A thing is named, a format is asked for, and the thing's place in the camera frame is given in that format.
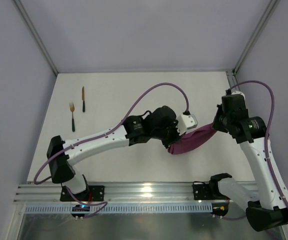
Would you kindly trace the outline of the purple cloth napkin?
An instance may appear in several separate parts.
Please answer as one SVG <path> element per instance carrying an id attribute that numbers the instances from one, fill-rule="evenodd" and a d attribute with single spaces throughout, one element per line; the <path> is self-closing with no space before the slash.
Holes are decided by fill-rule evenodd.
<path id="1" fill-rule="evenodd" d="M 167 152 L 171 155 L 182 155 L 191 152 L 205 144 L 216 133 L 217 131 L 213 129 L 212 123 L 204 125 L 192 132 L 186 133 L 181 137 L 179 142 L 173 143 L 167 149 Z"/>

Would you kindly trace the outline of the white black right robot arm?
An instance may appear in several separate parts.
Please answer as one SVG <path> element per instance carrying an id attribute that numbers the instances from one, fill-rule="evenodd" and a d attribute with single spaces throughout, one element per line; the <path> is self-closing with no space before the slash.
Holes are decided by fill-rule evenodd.
<path id="1" fill-rule="evenodd" d="M 236 140 L 251 167 L 258 193 L 251 193 L 228 173 L 211 176 L 209 185 L 215 198 L 227 197 L 245 211 L 251 227 L 265 231 L 288 224 L 288 190 L 265 138 L 262 118 L 249 117 L 245 97 L 228 94 L 221 98 L 212 125 Z"/>

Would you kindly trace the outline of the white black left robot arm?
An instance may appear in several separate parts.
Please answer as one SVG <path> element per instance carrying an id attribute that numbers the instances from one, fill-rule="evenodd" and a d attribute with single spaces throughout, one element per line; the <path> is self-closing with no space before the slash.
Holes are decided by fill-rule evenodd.
<path id="1" fill-rule="evenodd" d="M 67 141 L 54 136 L 46 153 L 52 183 L 64 184 L 74 195 L 85 192 L 86 179 L 74 167 L 80 161 L 111 149 L 147 143 L 150 139 L 160 140 L 169 148 L 187 131 L 185 116 L 176 116 L 168 106 L 146 114 L 128 116 L 121 125 L 99 136 Z"/>

